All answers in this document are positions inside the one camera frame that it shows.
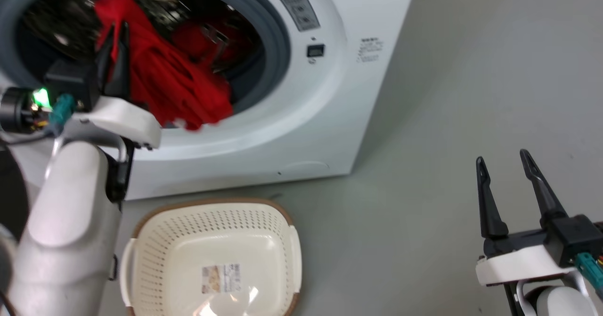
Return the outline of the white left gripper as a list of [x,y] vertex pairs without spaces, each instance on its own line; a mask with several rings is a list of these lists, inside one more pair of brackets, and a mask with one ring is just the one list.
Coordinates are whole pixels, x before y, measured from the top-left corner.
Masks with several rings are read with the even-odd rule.
[[122,98],[130,97],[130,29],[123,21],[112,24],[97,56],[97,79],[104,88],[96,106],[76,113],[66,123],[66,140],[86,141],[119,148],[124,139],[158,149],[162,127],[148,111]]

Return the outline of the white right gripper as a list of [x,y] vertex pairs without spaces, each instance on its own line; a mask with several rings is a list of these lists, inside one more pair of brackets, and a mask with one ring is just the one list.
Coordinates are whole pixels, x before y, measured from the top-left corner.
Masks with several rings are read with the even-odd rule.
[[[547,228],[554,219],[566,218],[567,212],[530,152],[521,149],[520,157],[537,199],[541,227]],[[530,230],[508,235],[508,227],[500,217],[490,188],[489,171],[481,156],[476,159],[476,177],[481,236],[485,238],[484,256],[478,260],[475,268],[481,285],[543,280],[576,271],[573,267],[558,266],[549,255],[544,246],[545,231]]]

